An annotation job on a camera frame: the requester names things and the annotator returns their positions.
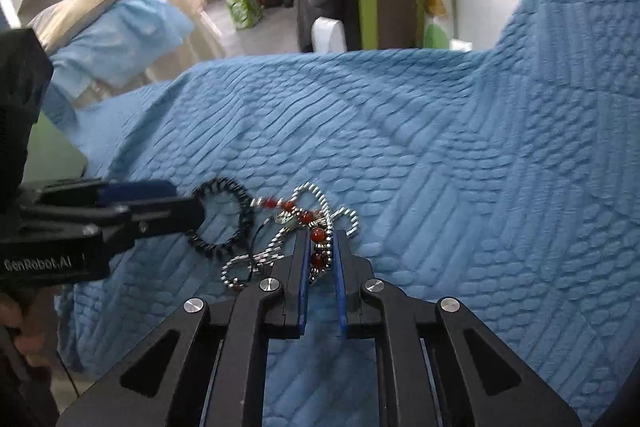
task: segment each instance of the blue quilted bedspread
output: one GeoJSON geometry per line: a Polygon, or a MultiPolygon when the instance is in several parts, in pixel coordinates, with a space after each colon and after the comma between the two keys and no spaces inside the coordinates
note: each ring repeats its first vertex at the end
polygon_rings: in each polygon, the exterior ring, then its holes
{"type": "MultiPolygon", "coordinates": [[[[523,0],[488,52],[219,60],[58,124],[106,178],[316,182],[380,277],[458,296],[590,425],[640,356],[639,43],[640,0],[523,0]]],[[[231,203],[209,210],[204,234],[231,233],[231,203]]],[[[219,273],[183,237],[140,242],[60,299],[66,361],[103,374],[185,299],[224,298],[219,273]]],[[[264,424],[376,425],[371,348],[321,280],[306,335],[271,344],[264,424]]]]}

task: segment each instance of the triangular cutout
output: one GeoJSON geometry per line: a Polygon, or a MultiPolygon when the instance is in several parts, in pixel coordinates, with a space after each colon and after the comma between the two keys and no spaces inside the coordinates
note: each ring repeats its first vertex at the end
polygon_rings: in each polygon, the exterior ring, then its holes
{"type": "Polygon", "coordinates": [[[160,383],[175,346],[180,339],[176,330],[167,331],[127,372],[120,377],[120,384],[136,393],[153,398],[160,389],[160,383]]]}
{"type": "Polygon", "coordinates": [[[522,379],[476,330],[465,330],[465,340],[474,359],[485,393],[495,396],[516,387],[522,379]]]}

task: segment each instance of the black coiled bracelet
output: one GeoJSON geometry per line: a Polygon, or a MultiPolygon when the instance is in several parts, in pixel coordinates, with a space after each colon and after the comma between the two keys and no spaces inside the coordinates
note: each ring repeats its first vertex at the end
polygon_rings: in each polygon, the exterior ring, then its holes
{"type": "Polygon", "coordinates": [[[240,206],[238,229],[234,232],[234,235],[224,243],[214,245],[201,238],[197,230],[187,232],[189,244],[209,259],[212,259],[214,255],[219,259],[222,259],[224,255],[232,255],[236,248],[246,249],[249,246],[249,238],[255,223],[254,209],[251,206],[252,197],[242,185],[230,178],[220,176],[204,182],[193,191],[193,196],[203,201],[209,195],[221,194],[222,192],[228,192],[233,195],[240,206]]]}

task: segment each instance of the silver screw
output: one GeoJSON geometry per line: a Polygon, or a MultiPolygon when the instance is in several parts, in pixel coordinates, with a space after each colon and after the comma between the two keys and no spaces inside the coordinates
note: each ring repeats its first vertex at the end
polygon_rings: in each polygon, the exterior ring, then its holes
{"type": "Polygon", "coordinates": [[[460,303],[453,297],[445,297],[440,301],[440,307],[446,312],[453,313],[460,309],[460,303]]]}
{"type": "Polygon", "coordinates": [[[385,283],[383,283],[380,279],[369,279],[366,283],[364,283],[364,289],[372,293],[382,292],[382,290],[385,289],[385,283]]]}
{"type": "Polygon", "coordinates": [[[100,228],[93,223],[89,223],[82,227],[82,235],[98,235],[98,232],[100,232],[100,228]]]}
{"type": "Polygon", "coordinates": [[[267,279],[260,281],[260,289],[264,292],[274,292],[278,288],[280,288],[280,281],[273,277],[267,277],[267,279]]]}
{"type": "Polygon", "coordinates": [[[184,303],[184,311],[186,311],[187,313],[198,313],[203,308],[204,302],[202,301],[202,299],[198,299],[197,297],[189,299],[184,303]]]}

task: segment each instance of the floor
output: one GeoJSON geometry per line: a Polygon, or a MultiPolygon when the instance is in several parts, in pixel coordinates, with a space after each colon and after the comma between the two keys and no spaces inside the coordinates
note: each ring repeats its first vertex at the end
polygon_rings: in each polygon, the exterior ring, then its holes
{"type": "Polygon", "coordinates": [[[269,8],[253,28],[236,30],[224,0],[209,0],[205,11],[222,33],[227,57],[298,53],[296,11],[269,8]]]}

